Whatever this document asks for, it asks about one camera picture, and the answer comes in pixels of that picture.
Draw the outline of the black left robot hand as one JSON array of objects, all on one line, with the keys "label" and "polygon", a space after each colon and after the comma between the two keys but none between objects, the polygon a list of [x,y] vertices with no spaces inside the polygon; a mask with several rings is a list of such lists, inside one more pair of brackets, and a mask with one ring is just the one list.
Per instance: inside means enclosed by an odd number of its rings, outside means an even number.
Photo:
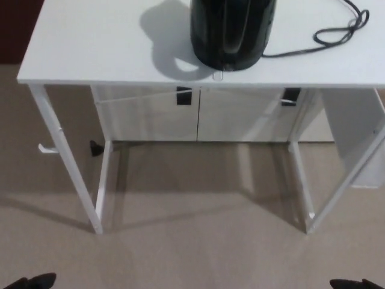
[{"label": "black left robot hand", "polygon": [[45,273],[32,278],[22,277],[4,289],[50,289],[56,281],[56,273]]}]

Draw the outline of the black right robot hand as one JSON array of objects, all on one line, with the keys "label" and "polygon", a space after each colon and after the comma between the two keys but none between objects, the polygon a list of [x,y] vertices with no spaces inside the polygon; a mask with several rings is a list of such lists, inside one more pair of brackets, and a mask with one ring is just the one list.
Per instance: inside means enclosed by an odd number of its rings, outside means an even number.
[{"label": "black right robot hand", "polygon": [[367,279],[361,281],[331,279],[329,283],[333,289],[384,289],[384,287]]}]

